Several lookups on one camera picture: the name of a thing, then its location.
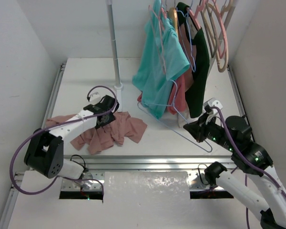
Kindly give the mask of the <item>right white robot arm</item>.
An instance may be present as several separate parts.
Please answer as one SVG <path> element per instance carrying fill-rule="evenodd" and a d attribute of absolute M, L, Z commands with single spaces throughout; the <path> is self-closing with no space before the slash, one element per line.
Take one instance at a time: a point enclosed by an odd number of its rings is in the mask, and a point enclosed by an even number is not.
<path fill-rule="evenodd" d="M 251 127 L 240 116 L 230 116 L 221 125 L 216 117 L 203 114 L 184 129 L 197 141 L 209 139 L 231 152 L 231 160 L 258 188 L 251 191 L 234 178 L 220 162 L 204 170 L 211 187 L 219 186 L 241 202 L 259 220 L 264 229 L 286 229 L 286 189 L 280 182 L 273 160 L 267 151 L 251 140 Z"/>

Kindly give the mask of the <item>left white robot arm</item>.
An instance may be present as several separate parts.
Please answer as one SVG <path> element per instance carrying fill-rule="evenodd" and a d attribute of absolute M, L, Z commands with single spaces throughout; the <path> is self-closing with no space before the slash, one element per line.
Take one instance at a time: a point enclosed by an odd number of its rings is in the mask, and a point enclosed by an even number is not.
<path fill-rule="evenodd" d="M 98 103 L 85 106 L 61 125 L 46 131 L 37 129 L 30 140 L 24 163 L 49 179 L 56 176 L 80 179 L 85 167 L 64 158 L 64 145 L 89 129 L 114 121 L 113 113 L 118 108 L 115 98 L 106 95 Z"/>

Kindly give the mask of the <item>pink t shirt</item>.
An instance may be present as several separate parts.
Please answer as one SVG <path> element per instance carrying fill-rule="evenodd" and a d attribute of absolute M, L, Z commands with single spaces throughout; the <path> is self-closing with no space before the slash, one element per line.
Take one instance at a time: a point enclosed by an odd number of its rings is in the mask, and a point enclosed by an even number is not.
<path fill-rule="evenodd" d="M 88 153 L 95 155 L 114 145 L 122 146 L 126 137 L 139 143 L 147 124 L 139 118 L 131 117 L 128 112 L 117 112 L 114 116 L 114 121 L 98 129 L 86 130 L 73 139 L 71 145 L 78 151 L 87 146 Z"/>

